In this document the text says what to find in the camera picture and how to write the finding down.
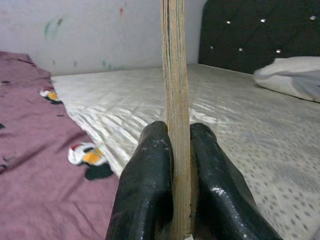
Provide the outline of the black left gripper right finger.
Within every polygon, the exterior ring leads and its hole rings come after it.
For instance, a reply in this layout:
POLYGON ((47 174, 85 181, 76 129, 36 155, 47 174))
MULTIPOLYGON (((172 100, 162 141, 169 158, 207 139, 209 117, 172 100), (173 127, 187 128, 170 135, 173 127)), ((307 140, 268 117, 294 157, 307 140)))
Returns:
POLYGON ((190 143, 198 177, 197 214, 216 239, 280 240, 214 132, 203 123, 193 123, 190 143))

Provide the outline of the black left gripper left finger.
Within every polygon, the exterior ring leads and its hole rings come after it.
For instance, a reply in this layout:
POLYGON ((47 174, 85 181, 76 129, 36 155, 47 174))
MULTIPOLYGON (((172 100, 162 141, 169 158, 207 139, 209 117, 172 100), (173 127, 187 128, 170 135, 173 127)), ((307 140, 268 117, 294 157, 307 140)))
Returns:
POLYGON ((148 124, 120 175, 107 240, 156 239, 173 218, 172 163, 166 124, 148 124))

